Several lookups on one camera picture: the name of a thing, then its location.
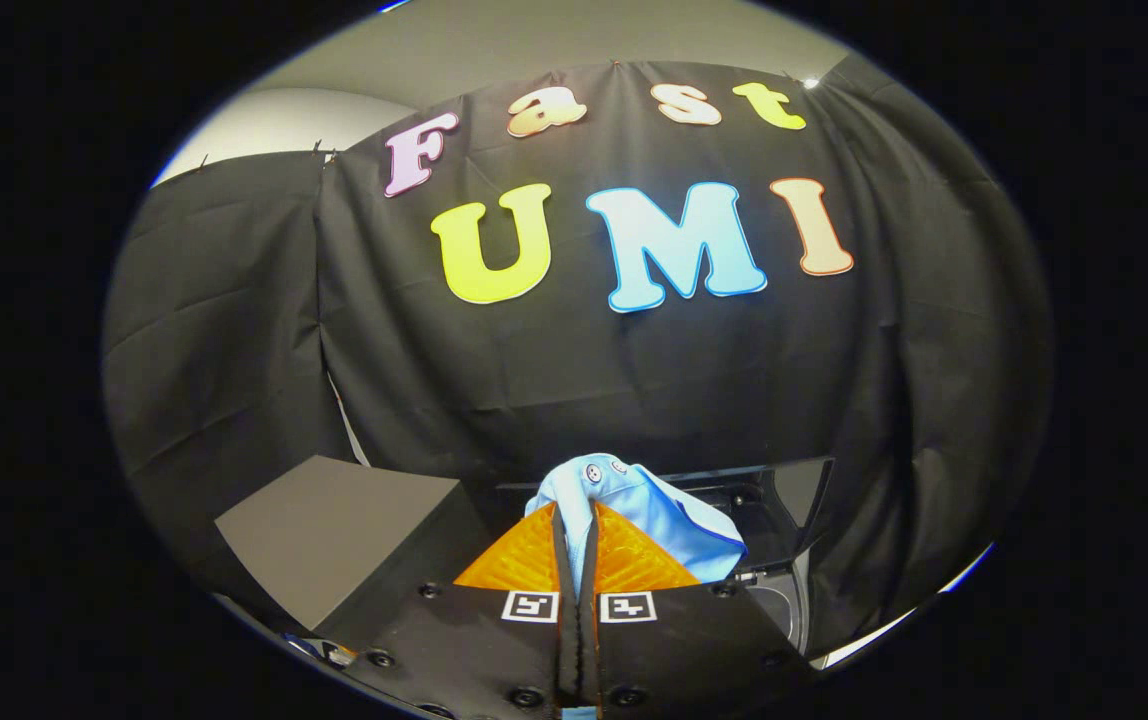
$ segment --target white wall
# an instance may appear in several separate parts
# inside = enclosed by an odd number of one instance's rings
[[[234,96],[196,129],[166,164],[155,184],[219,160],[264,152],[344,150],[379,129],[414,113],[377,96],[336,90],[292,87],[246,92]]]

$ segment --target gray box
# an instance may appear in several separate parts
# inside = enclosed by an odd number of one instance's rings
[[[292,618],[359,650],[424,583],[490,547],[459,480],[313,456],[216,520]]]

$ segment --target black fabric backdrop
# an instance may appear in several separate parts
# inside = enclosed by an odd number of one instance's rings
[[[647,92],[659,82],[701,88],[724,119],[670,122]],[[808,126],[757,117],[729,91],[746,82],[784,92]],[[587,117],[507,136],[510,102],[550,85]],[[386,138],[445,110],[460,126],[432,178],[383,196]],[[460,478],[501,526],[519,511],[492,505],[496,483],[537,482],[573,455],[656,473],[835,456],[810,551],[816,650],[929,597],[1025,486],[1053,381],[1035,249],[970,147],[861,59],[810,91],[718,65],[571,68],[456,96],[321,161],[228,160],[162,184],[109,297],[122,462],[214,587],[241,576],[254,593],[215,516],[308,455],[350,455],[323,366],[374,465]],[[784,177],[824,184],[847,273],[799,269],[792,214],[769,192]],[[515,231],[497,196],[535,181],[552,187],[545,281],[466,304],[432,218],[483,202],[486,263],[509,265]],[[738,188],[769,286],[690,300],[669,287],[656,309],[614,313],[605,224],[584,199],[638,187],[678,219],[698,181]]]

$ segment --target light blue cloth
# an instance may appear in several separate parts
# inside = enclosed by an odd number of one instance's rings
[[[583,582],[588,532],[592,528],[591,500],[599,501],[633,521],[698,582],[724,580],[747,552],[738,529],[724,512],[670,487],[641,465],[626,465],[618,457],[597,452],[561,462],[546,473],[538,495],[525,505],[525,514],[554,502],[565,522],[574,597]]]

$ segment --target letter u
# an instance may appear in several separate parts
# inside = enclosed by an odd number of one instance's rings
[[[487,268],[481,255],[481,229],[486,206],[470,202],[445,210],[432,220],[432,232],[441,237],[441,261],[445,264],[445,281],[460,299],[487,305],[491,302],[522,296],[546,277],[552,264],[552,246],[546,238],[543,200],[552,188],[543,183],[525,184],[498,198],[498,206],[513,214],[515,240],[520,255],[515,263],[502,270]]]

